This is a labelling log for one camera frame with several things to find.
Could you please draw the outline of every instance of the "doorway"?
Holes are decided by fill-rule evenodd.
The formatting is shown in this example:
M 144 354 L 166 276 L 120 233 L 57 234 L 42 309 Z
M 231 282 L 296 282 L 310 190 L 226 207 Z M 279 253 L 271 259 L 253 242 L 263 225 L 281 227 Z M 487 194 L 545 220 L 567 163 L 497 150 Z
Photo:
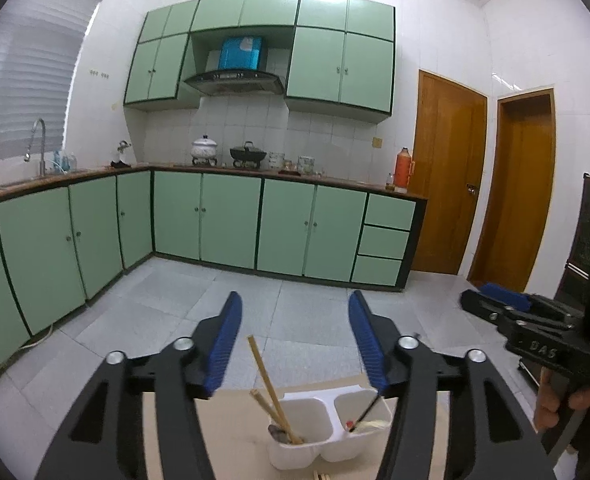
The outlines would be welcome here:
M 486 97 L 420 70 L 415 170 L 428 198 L 414 270 L 457 274 L 473 223 L 486 147 Z
M 544 234 L 555 170 L 553 90 L 497 103 L 497 143 L 482 234 L 470 270 L 474 285 L 523 292 Z

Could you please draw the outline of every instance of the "window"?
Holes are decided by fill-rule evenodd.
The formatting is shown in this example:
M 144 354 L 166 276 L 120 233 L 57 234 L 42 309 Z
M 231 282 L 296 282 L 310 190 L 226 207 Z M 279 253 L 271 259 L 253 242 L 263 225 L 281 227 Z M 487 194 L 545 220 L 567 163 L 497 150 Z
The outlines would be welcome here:
M 61 148 L 76 62 L 100 1 L 8 0 L 0 10 L 0 159 L 26 153 L 39 117 L 46 151 Z

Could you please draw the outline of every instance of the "orange thermos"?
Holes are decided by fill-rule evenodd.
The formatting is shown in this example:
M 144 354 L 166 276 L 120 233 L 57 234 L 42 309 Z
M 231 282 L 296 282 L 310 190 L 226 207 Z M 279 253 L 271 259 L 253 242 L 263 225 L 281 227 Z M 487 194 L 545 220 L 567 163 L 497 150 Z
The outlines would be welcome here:
M 408 148 L 402 148 L 402 151 L 397 153 L 397 160 L 395 161 L 395 176 L 393 182 L 396 187 L 408 187 L 408 178 L 411 175 L 411 163 L 413 159 L 408 153 Z

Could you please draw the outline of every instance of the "pot lid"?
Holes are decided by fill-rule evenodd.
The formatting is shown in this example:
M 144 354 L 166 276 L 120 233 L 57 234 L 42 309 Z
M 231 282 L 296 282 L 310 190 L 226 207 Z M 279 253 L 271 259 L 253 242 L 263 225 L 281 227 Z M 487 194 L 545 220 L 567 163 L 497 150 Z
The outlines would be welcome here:
M 201 139 L 196 139 L 193 141 L 194 146 L 217 146 L 217 142 L 213 139 L 209 139 L 209 136 L 202 136 Z
M 261 152 L 261 153 L 264 153 L 264 150 L 260 150 L 259 148 L 256 148 L 253 145 L 253 143 L 251 142 L 251 140 L 247 140 L 244 143 L 244 146 L 236 146 L 233 149 L 234 150 L 240 150 L 241 152 L 247 151 L 247 152 Z

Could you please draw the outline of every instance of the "countertop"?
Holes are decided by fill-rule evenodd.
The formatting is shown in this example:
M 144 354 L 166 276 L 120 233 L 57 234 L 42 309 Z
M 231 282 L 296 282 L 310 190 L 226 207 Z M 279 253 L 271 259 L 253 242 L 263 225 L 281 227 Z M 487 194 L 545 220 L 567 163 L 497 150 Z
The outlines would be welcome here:
M 92 180 L 94 178 L 101 178 L 103 176 L 110 176 L 121 173 L 133 173 L 134 171 L 157 170 L 157 171 L 185 171 L 187 173 L 220 173 L 233 174 L 243 176 L 259 176 L 264 178 L 274 178 L 278 180 L 288 180 L 291 182 L 305 182 L 307 184 L 324 184 L 326 186 L 343 187 L 345 189 L 363 190 L 377 192 L 378 194 L 385 194 L 398 198 L 406 198 L 409 200 L 427 200 L 426 197 L 407 193 L 401 190 L 388 191 L 384 186 L 377 184 L 368 184 L 366 182 L 358 182 L 356 180 L 346 180 L 341 178 L 332 178 L 328 176 L 313 176 L 313 175 L 283 175 L 275 170 L 239 170 L 237 168 L 208 168 L 204 166 L 190 166 L 184 164 L 135 164 L 131 168 L 123 168 L 121 170 L 114 170 L 111 167 L 97 168 L 93 170 L 81 170 L 69 174 L 50 175 L 44 178 L 36 178 L 16 186 L 2 186 L 0 189 L 0 202 L 8 200 L 16 196 L 21 196 L 30 192 L 38 190 L 53 189 L 55 187 L 68 186 L 77 182 L 85 180 Z

